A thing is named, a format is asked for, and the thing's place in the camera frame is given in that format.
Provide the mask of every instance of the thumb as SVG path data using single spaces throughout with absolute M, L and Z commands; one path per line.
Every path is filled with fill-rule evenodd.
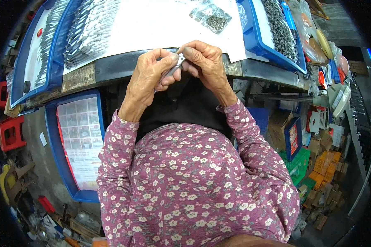
M 167 57 L 164 57 L 160 61 L 158 61 L 155 64 L 155 67 L 157 68 L 159 74 L 162 74 L 163 72 L 171 69 L 177 64 L 177 61 L 179 60 L 179 55 L 172 53 Z
M 192 47 L 185 47 L 183 51 L 183 55 L 188 61 L 193 62 L 194 64 L 198 65 L 202 69 L 206 65 L 206 58 L 202 55 L 201 52 L 197 51 Z

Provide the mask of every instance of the shirt sleeve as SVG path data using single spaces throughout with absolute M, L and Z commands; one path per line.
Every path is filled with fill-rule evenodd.
M 227 123 L 237 139 L 238 153 L 246 172 L 258 177 L 259 183 L 264 184 L 259 197 L 274 213 L 277 225 L 284 230 L 275 231 L 275 234 L 278 240 L 287 242 L 299 213 L 297 188 L 282 158 L 264 140 L 256 121 L 240 100 L 221 110 L 226 114 Z
M 139 123 L 122 120 L 115 111 L 112 122 L 104 135 L 99 158 L 102 164 L 98 172 L 98 197 L 102 225 L 110 246 L 129 246 L 132 234 L 128 234 L 130 198 L 132 187 L 128 169 Z

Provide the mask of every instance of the blue light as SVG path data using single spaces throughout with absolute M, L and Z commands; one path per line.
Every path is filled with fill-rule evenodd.
M 370 56 L 370 59 L 371 59 L 371 50 L 369 48 L 367 48 L 367 52 L 368 52 L 368 55 Z

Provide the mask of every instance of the person's left hand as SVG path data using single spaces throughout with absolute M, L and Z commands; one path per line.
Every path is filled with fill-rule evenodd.
M 165 91 L 174 81 L 180 80 L 180 70 L 165 77 L 159 85 L 162 73 L 176 65 L 179 56 L 162 48 L 144 53 L 138 58 L 129 81 L 127 92 L 118 116 L 126 121 L 138 122 L 146 107 L 152 104 L 154 89 Z

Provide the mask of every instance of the black pants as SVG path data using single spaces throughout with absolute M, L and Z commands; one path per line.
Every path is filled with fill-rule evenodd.
M 121 106 L 127 84 L 119 88 Z M 136 142 L 147 133 L 170 123 L 191 123 L 220 131 L 229 139 L 232 132 L 224 113 L 216 111 L 217 98 L 198 78 L 186 77 L 169 86 L 164 92 L 156 92 L 153 103 L 146 108 L 141 119 Z

